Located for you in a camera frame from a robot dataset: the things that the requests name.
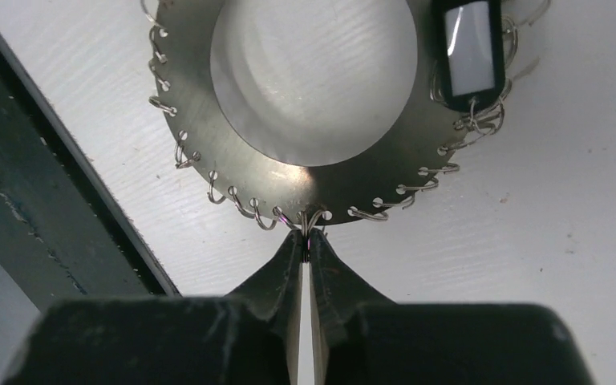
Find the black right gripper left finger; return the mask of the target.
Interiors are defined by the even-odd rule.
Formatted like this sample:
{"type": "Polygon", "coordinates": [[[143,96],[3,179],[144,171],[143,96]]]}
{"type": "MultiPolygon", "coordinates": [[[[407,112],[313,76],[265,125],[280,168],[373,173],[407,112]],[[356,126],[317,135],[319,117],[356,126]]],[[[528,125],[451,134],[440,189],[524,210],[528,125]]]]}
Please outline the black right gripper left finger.
{"type": "Polygon", "coordinates": [[[289,231],[273,257],[226,295],[264,324],[262,350],[272,384],[298,382],[303,252],[302,232],[289,231]]]}

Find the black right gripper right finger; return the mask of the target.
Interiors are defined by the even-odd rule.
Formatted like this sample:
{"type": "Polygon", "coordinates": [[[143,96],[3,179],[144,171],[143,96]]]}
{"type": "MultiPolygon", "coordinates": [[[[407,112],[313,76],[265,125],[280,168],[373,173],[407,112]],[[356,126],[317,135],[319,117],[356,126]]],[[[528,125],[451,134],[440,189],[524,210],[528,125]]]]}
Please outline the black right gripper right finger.
{"type": "Polygon", "coordinates": [[[317,384],[355,384],[367,377],[362,308],[393,301],[338,257],[326,235],[307,236],[311,328],[317,384]]]}

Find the metal disc keyring with rings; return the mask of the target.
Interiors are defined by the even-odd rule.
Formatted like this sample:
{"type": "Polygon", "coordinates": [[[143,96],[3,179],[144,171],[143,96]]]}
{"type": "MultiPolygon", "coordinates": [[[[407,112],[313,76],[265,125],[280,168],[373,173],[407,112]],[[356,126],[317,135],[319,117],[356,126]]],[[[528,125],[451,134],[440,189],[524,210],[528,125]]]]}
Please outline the metal disc keyring with rings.
{"type": "MultiPolygon", "coordinates": [[[[432,1],[143,1],[149,69],[176,142],[215,205],[264,230],[382,222],[492,135],[431,98],[432,1]]],[[[507,84],[548,1],[500,1],[507,84]]]]}

